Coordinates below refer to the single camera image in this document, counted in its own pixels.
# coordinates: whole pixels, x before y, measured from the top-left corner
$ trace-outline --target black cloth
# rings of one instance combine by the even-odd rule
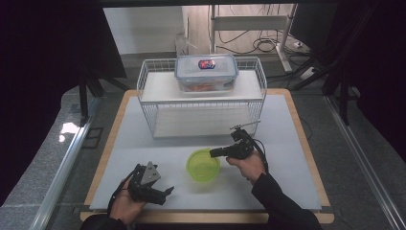
[[[254,197],[269,215],[269,229],[317,230],[322,229],[314,214],[302,209],[286,196],[270,174],[262,174],[252,190]]]
[[[319,230],[322,229],[314,214],[302,209],[286,196],[278,182],[270,174],[262,174],[255,183],[252,194],[263,205],[269,215],[268,228],[278,230]],[[120,220],[108,218],[87,218],[80,230],[125,230]]]

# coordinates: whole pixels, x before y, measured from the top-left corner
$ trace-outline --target white wire basket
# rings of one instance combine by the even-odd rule
[[[231,127],[254,135],[266,96],[257,57],[236,57],[239,75],[232,92],[183,93],[174,77],[175,58],[146,59],[137,82],[138,99],[154,138],[230,135]]]

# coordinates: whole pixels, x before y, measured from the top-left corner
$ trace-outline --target green bowl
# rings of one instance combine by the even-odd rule
[[[210,156],[210,149],[199,149],[189,156],[186,170],[196,182],[208,182],[220,171],[220,161]]]

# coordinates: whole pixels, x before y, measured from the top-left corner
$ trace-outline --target wall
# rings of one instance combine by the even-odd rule
[[[184,32],[182,7],[104,9],[120,55],[174,52]]]

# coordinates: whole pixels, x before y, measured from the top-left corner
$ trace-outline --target person's left hand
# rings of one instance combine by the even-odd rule
[[[111,218],[120,219],[125,225],[134,222],[135,218],[140,215],[144,206],[147,204],[144,201],[132,200],[127,189],[129,180],[130,179],[127,179],[123,189],[117,194],[110,212]]]

